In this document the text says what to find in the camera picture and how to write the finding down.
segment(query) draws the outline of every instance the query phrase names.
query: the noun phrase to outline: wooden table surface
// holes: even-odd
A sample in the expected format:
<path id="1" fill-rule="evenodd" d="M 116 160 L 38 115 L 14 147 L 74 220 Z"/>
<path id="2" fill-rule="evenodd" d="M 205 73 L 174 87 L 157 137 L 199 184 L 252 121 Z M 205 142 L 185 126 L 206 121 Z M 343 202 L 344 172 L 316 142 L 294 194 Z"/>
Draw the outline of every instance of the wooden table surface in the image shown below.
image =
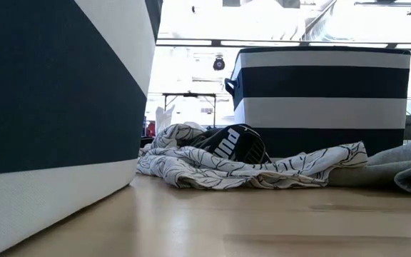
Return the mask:
<path id="1" fill-rule="evenodd" d="M 2 256 L 406 256 L 411 195 L 340 188 L 131 186 Z"/>

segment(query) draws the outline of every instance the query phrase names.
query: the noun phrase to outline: puma logo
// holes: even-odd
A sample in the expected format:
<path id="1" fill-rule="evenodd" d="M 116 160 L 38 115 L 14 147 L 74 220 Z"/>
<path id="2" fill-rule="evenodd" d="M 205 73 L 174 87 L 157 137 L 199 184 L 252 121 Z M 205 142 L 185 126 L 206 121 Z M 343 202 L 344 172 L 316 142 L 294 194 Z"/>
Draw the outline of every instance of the puma logo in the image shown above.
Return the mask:
<path id="1" fill-rule="evenodd" d="M 240 135 L 239 133 L 235 132 L 235 130 L 233 130 L 232 128 L 228 129 L 228 133 L 228 138 L 224 138 L 220 142 L 220 144 L 218 144 L 218 147 L 215 148 L 213 154 L 221 158 L 232 160 L 235 156 L 232 156 L 232 158 L 229 158 L 229 156 L 233 153 L 235 143 L 237 143 L 237 140 L 239 139 Z"/>

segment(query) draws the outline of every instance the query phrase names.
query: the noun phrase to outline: clothing pile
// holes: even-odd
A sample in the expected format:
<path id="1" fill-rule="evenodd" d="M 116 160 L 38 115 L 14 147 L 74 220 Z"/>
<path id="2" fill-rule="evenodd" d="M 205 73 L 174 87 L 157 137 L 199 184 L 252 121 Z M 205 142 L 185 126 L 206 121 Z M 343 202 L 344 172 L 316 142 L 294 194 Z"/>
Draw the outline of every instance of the clothing pile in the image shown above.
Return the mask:
<path id="1" fill-rule="evenodd" d="M 175 124 L 141 148 L 139 157 L 139 173 L 179 188 L 396 185 L 411 193 L 411 143 L 370 158 L 357 142 L 272 163 L 259 135 L 245 124 L 210 131 Z"/>

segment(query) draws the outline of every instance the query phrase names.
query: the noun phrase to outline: metal frame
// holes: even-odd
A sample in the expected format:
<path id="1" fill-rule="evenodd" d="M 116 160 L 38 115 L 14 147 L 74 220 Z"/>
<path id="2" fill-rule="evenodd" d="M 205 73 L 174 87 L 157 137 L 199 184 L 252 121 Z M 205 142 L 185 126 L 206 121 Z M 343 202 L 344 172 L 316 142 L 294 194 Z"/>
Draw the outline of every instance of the metal frame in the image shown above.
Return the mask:
<path id="1" fill-rule="evenodd" d="M 178 43 L 177 44 L 163 43 L 163 40 L 176 41 Z M 197 41 L 199 43 L 198 44 L 188 44 L 188 42 L 191 42 L 191 41 Z M 223 42 L 236 42 L 236 43 L 242 42 L 243 44 L 236 44 L 236 45 L 230 46 L 227 44 L 223 44 Z M 344 42 L 344 41 L 286 41 L 286 40 L 268 41 L 268 40 L 244 40 L 244 39 L 158 39 L 156 42 L 156 46 L 247 48 L 247 47 L 271 47 L 271 46 L 268 46 L 267 44 L 274 44 L 274 46 L 277 46 L 277 44 L 286 44 L 287 46 L 295 46 L 296 44 L 298 44 L 298 46 L 309 46 L 311 43 L 324 44 L 326 46 L 330 46 L 333 44 L 337 44 L 337 45 L 386 44 L 387 49 L 398 48 L 398 49 L 405 49 L 405 50 L 411 51 L 410 47 L 407 47 L 407 48 L 403 47 L 403 45 L 411 46 L 411 42 Z"/>
<path id="2" fill-rule="evenodd" d="M 377 6 L 377 7 L 411 7 L 411 2 L 392 2 L 386 4 L 385 2 L 355 2 L 358 6 Z"/>
<path id="3" fill-rule="evenodd" d="M 168 105 L 171 104 L 173 101 L 177 99 L 177 97 L 182 96 L 182 97 L 194 97 L 198 98 L 199 96 L 203 96 L 205 100 L 207 100 L 208 103 L 211 104 L 213 107 L 213 128 L 216 128 L 215 126 L 215 119 L 216 119 L 216 106 L 217 106 L 217 94 L 202 94 L 202 93 L 163 93 L 164 96 L 164 111 L 168 108 Z M 168 103 L 168 96 L 175 96 L 172 101 Z M 213 97 L 213 104 L 206 98 L 206 97 Z"/>

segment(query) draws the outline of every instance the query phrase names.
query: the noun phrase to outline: white stripe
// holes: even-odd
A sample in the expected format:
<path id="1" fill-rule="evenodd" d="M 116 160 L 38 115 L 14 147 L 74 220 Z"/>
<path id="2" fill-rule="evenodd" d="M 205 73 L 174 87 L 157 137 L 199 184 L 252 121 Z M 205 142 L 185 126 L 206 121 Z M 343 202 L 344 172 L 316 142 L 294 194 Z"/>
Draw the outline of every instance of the white stripe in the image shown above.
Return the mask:
<path id="1" fill-rule="evenodd" d="M 145 1 L 75 1 L 147 96 L 155 39 Z"/>
<path id="2" fill-rule="evenodd" d="M 237 124 L 284 129 L 403 129 L 406 99 L 245 98 Z"/>
<path id="3" fill-rule="evenodd" d="M 134 159 L 0 174 L 0 252 L 128 185 L 136 164 Z"/>
<path id="4" fill-rule="evenodd" d="M 239 54 L 232 80 L 243 68 L 270 66 L 354 66 L 409 69 L 410 55 L 364 51 L 266 51 Z"/>

